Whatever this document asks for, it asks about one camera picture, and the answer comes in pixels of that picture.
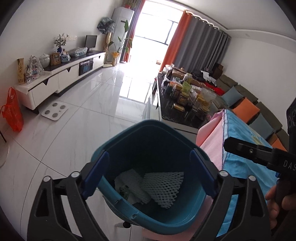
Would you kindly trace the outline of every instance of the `orange curtain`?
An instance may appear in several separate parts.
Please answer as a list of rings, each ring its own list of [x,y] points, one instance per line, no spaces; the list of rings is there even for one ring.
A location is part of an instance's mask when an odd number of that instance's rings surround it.
[[[142,12],[142,9],[143,9],[143,6],[144,6],[144,3],[145,3],[146,0],[138,0],[137,4],[136,4],[136,7],[132,10],[135,11],[135,13],[133,14],[133,18],[131,20],[131,24],[130,24],[130,28],[128,30],[128,34],[127,34],[127,38],[134,38],[135,36],[135,31],[136,31],[136,26],[137,26],[137,22],[138,22],[138,19],[139,19],[139,16]],[[129,50],[131,49],[131,46],[129,44],[129,41],[126,41],[124,46],[128,47]],[[121,61],[125,61],[125,62],[128,62],[128,59],[129,59],[129,53],[127,53],[124,49],[123,49],[123,54],[122,54],[122,57],[121,57]]]
[[[187,13],[185,11],[183,12],[183,15],[182,15],[182,17],[178,23],[177,29],[175,31],[175,34],[170,42],[170,45],[169,45],[167,52],[165,54],[165,57],[163,59],[163,63],[160,67],[160,71],[163,70],[163,68],[166,64],[174,63],[175,58],[178,53],[178,50],[179,50],[180,45],[182,43],[182,40],[187,32],[191,18],[192,18],[191,13]]]

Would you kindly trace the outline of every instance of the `curtain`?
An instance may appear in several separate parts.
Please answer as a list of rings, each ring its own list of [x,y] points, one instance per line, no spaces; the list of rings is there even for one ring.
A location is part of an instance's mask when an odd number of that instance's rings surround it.
[[[134,10],[135,12],[133,14],[133,18],[131,20],[131,24],[129,26],[128,34],[126,36],[127,38],[134,38],[134,36],[135,36],[137,22],[138,22],[138,19],[139,19],[140,14],[142,12],[142,9],[143,9],[143,6],[144,6],[145,1],[146,0],[138,0],[137,3],[136,3],[136,6],[134,8],[132,8],[132,10]],[[129,44],[129,41],[127,41],[127,40],[124,43],[123,52],[122,52],[120,61],[128,62],[129,52],[127,53],[125,51],[125,47],[128,47],[129,49],[131,49],[130,44]]]
[[[186,30],[191,22],[192,14],[183,12],[183,15],[178,23],[174,36],[170,42],[170,45],[167,49],[165,57],[160,67],[160,71],[163,70],[166,64],[171,64],[175,62],[176,55],[178,53],[178,49],[182,43],[182,39],[186,34]]]
[[[199,17],[192,17],[174,64],[187,72],[211,70],[214,63],[221,63],[230,40],[222,30]]]

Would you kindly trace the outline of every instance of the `black countertop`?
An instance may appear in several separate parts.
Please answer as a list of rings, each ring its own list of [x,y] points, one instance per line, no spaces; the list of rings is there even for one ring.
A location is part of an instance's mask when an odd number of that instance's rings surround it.
[[[161,88],[161,84],[163,82],[163,75],[161,73],[158,74],[157,76],[157,81],[158,81],[158,86],[159,86],[159,99],[160,99],[160,110],[161,110],[161,117],[164,120],[167,121],[172,121],[175,123],[179,123],[185,126],[190,126],[193,128],[197,128],[199,129],[200,127],[202,127],[206,121],[201,121],[200,119],[198,119],[197,117],[195,117],[191,122],[187,122],[184,120],[184,115],[186,114],[186,111],[183,113],[183,116],[179,119],[179,116],[177,116],[177,114],[179,114],[175,109],[172,109],[172,105],[175,103],[170,97],[169,98],[163,98],[163,91]]]
[[[76,60],[79,60],[79,59],[82,59],[82,58],[85,58],[85,57],[89,57],[89,56],[92,56],[92,55],[95,55],[95,54],[98,54],[98,53],[103,53],[103,52],[104,51],[96,51],[96,50],[93,50],[93,52],[86,53],[86,54],[81,55],[81,56],[78,56],[78,57],[71,57],[70,61],[68,61],[68,62],[60,63],[60,64],[57,64],[57,65],[54,65],[54,66],[48,66],[44,70],[45,71],[53,71],[53,70],[55,70],[55,69],[57,69],[59,67],[62,67],[65,64],[68,64],[68,63],[74,62]]]

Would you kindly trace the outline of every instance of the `red plastic bag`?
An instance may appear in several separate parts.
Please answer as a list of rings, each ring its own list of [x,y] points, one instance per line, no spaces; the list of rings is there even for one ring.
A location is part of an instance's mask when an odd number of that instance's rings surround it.
[[[6,105],[1,107],[2,115],[14,132],[20,132],[24,124],[15,89],[9,88]]]

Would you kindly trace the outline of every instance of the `tile floor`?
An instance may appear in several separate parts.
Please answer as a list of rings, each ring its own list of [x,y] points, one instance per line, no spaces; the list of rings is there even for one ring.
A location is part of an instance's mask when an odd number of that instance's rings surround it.
[[[51,96],[41,104],[40,112],[54,100],[67,103],[69,109],[58,121],[23,110],[22,131],[7,129],[4,136],[9,154],[0,168],[0,205],[25,240],[30,209],[42,178],[66,177],[81,170],[100,145],[140,122],[157,68],[143,72],[142,66],[120,64],[96,71],[61,97]],[[110,241],[130,240],[131,229],[114,227],[121,220],[106,205],[99,190],[87,203]],[[71,230],[80,234],[67,198],[63,198],[63,204]],[[132,237],[137,238],[133,240],[141,240],[141,232],[135,233]]]

